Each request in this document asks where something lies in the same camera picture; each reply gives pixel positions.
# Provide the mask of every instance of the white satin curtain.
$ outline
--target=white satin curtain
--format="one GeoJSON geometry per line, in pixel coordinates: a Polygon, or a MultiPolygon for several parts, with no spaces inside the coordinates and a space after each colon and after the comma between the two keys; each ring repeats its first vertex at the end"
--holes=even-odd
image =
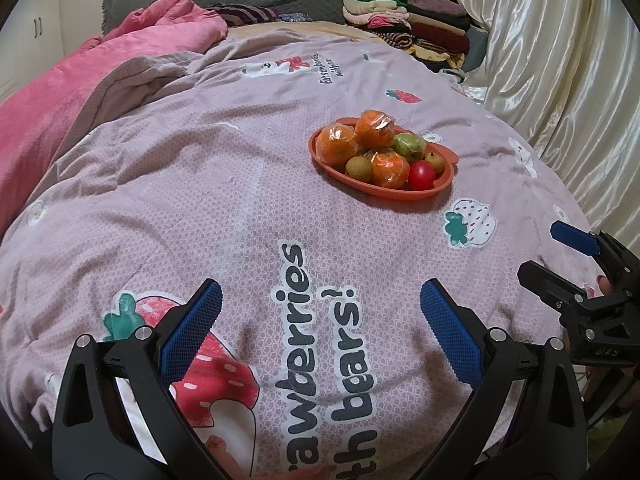
{"type": "Polygon", "coordinates": [[[640,256],[640,34],[620,0],[460,0],[490,31],[467,94],[640,256]]]}

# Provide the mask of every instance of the blue textured pad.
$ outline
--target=blue textured pad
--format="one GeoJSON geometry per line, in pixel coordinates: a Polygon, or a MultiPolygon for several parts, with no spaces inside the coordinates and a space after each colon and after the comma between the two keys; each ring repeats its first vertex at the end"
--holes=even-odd
{"type": "Polygon", "coordinates": [[[551,224],[551,236],[554,240],[587,256],[600,254],[600,246],[593,236],[559,220],[551,224]]]}
{"type": "Polygon", "coordinates": [[[212,282],[162,347],[160,380],[165,387],[181,381],[222,309],[222,289],[212,282]]]}
{"type": "Polygon", "coordinates": [[[422,286],[420,309],[458,380],[476,389],[482,380],[480,349],[447,298],[431,282],[422,286]]]}

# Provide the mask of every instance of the orange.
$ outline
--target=orange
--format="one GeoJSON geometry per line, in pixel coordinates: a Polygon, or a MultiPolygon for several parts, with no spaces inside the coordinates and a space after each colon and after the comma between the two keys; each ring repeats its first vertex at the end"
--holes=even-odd
{"type": "Polygon", "coordinates": [[[353,128],[340,123],[325,126],[316,139],[316,155],[333,168],[344,166],[350,158],[356,156],[359,148],[358,137],[353,128]]]}
{"type": "Polygon", "coordinates": [[[409,163],[404,156],[393,150],[382,150],[369,156],[373,166],[372,184],[391,189],[402,187],[409,176],[409,163]]]}
{"type": "Polygon", "coordinates": [[[365,150],[388,148],[394,142],[394,118],[377,110],[364,110],[356,123],[356,135],[365,150]]]}

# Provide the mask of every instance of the silver bolt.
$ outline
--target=silver bolt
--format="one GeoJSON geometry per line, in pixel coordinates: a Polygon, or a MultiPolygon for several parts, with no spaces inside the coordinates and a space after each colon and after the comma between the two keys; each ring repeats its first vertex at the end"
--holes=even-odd
{"type": "Polygon", "coordinates": [[[507,339],[507,334],[501,328],[492,328],[489,332],[489,337],[494,341],[504,341],[507,339]]]}
{"type": "Polygon", "coordinates": [[[145,339],[149,339],[149,337],[151,337],[151,327],[145,325],[136,330],[136,339],[144,341],[145,339]]]}
{"type": "Polygon", "coordinates": [[[91,336],[87,334],[82,334],[78,339],[76,339],[76,345],[80,348],[84,348],[91,342],[91,336]]]}
{"type": "Polygon", "coordinates": [[[558,339],[557,337],[552,337],[549,340],[549,344],[551,345],[551,348],[553,348],[554,350],[562,350],[564,348],[564,343],[562,342],[561,339],[558,339]]]}

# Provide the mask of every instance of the fruit bowl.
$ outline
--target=fruit bowl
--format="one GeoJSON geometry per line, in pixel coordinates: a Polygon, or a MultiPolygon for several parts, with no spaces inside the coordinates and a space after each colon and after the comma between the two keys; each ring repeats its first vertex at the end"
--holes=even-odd
{"type": "MultiPolygon", "coordinates": [[[[335,122],[344,124],[345,126],[355,127],[358,122],[358,118],[356,117],[343,117],[335,122]]],[[[453,176],[455,174],[455,169],[453,167],[454,164],[458,163],[458,156],[453,153],[450,149],[445,148],[439,144],[433,144],[428,142],[428,147],[431,152],[439,153],[443,156],[445,160],[444,171],[440,175],[438,179],[436,179],[433,183],[433,189],[426,189],[424,191],[412,191],[409,189],[389,189],[386,187],[374,186],[373,184],[366,184],[365,182],[361,182],[359,180],[355,180],[350,176],[346,176],[340,171],[334,170],[331,166],[326,165],[324,162],[321,162],[316,155],[316,137],[320,134],[322,128],[314,132],[309,139],[309,153],[311,153],[311,157],[316,162],[318,166],[320,166],[323,170],[325,170],[328,174],[334,177],[336,180],[346,184],[347,186],[351,186],[355,189],[359,189],[367,194],[373,196],[379,196],[381,198],[388,198],[389,200],[399,200],[402,202],[414,202],[416,200],[422,200],[423,198],[428,198],[430,196],[435,195],[436,193],[441,192],[446,187],[450,186],[451,181],[453,180],[453,176]]],[[[400,126],[396,126],[396,134],[402,133],[411,133],[409,130],[405,130],[400,126]]]]}

